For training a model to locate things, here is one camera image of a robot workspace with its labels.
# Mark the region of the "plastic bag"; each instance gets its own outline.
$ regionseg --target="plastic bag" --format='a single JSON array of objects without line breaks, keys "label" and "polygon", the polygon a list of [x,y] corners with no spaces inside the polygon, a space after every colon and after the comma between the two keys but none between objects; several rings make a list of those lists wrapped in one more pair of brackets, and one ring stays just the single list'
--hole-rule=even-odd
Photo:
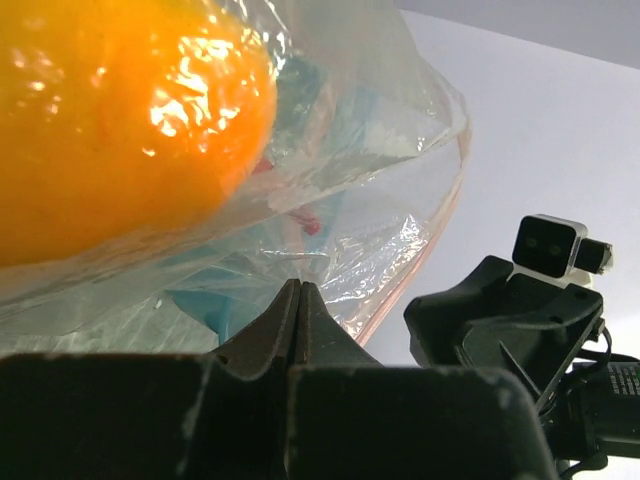
[{"label": "plastic bag", "polygon": [[[295,276],[319,283],[330,312],[364,338],[428,252],[457,191],[468,122],[393,3],[224,6],[260,33],[277,77],[258,168],[197,227],[133,232],[71,259],[0,271],[6,348],[206,350],[215,335],[159,341],[147,329],[171,311],[164,331],[196,318],[228,337]],[[360,186],[337,193],[350,185]],[[427,187],[433,201],[415,204]],[[123,324],[136,326],[133,339],[117,333]],[[146,346],[134,346],[140,338]]]}]

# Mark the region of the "plastic wrap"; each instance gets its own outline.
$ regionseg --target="plastic wrap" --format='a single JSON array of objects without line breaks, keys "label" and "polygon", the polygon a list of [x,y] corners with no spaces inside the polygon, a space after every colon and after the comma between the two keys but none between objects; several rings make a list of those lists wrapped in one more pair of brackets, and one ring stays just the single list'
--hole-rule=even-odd
[{"label": "plastic wrap", "polygon": [[454,203],[468,121],[393,3],[223,3],[259,33],[277,85],[270,140],[243,163],[253,175],[208,219],[147,222],[80,255],[0,270],[0,348],[205,351],[210,330],[233,335],[290,277],[318,283],[364,339],[425,258]]}]

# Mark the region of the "wire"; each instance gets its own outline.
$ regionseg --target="wire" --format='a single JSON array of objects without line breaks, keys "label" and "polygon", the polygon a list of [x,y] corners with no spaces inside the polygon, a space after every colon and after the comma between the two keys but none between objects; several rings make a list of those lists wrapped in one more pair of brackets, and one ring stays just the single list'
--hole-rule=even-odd
[{"label": "wire", "polygon": [[607,341],[607,351],[600,354],[599,358],[588,367],[578,368],[568,373],[560,384],[561,395],[565,397],[568,396],[577,387],[586,384],[594,375],[607,368],[607,365],[611,361],[611,345],[613,340],[607,327],[602,330],[602,335]]},{"label": "wire", "polygon": [[594,453],[589,458],[576,463],[572,467],[567,468],[560,474],[560,480],[571,480],[576,473],[587,470],[602,470],[609,465],[609,459],[602,452]]},{"label": "wire", "polygon": [[504,324],[507,324],[508,327],[518,327],[521,330],[535,330],[541,332],[570,327],[583,320],[582,317],[577,316],[566,322],[561,322],[555,321],[552,317],[550,317],[547,322],[542,323],[540,322],[538,317],[534,317],[533,320],[514,320],[513,318],[513,316],[501,316],[493,318],[483,318],[481,320],[472,320],[468,323],[469,325],[474,327],[488,326],[498,328],[503,326]]},{"label": "wire", "polygon": [[[580,350],[578,352],[578,355],[576,355],[577,358],[582,358],[584,360],[597,360],[598,358],[600,358],[602,355],[604,354],[604,352],[594,352],[592,350],[585,350],[584,348],[582,350]],[[630,355],[622,355],[620,353],[612,353],[611,354],[611,361],[612,362],[640,362],[639,359],[637,359],[636,357],[632,357]]]},{"label": "wire", "polygon": [[551,394],[542,409],[540,409],[540,413],[538,414],[543,425],[547,423],[547,420],[551,416],[551,413],[553,413],[553,411],[555,410],[557,404],[558,395],[556,395],[556,393],[554,392]]}]

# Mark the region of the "white backdrop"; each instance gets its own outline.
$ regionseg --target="white backdrop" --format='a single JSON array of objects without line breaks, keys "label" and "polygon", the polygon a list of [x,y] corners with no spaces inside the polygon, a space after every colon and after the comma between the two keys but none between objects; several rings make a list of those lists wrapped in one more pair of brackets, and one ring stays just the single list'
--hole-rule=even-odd
[{"label": "white backdrop", "polygon": [[[462,280],[488,254],[510,258],[520,219],[547,213],[614,245],[598,278],[619,353],[640,356],[640,70],[431,17],[407,14],[418,47],[466,96],[474,124],[460,204],[431,257],[367,345],[415,364],[402,312]],[[588,479],[640,478],[612,459]]]}]

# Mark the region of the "gray ceiling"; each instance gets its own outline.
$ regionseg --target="gray ceiling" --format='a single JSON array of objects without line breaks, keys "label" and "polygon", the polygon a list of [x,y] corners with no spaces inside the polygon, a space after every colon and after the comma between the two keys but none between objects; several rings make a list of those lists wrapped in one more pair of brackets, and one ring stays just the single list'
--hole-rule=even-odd
[{"label": "gray ceiling", "polygon": [[396,4],[640,68],[640,0],[396,0]]}]

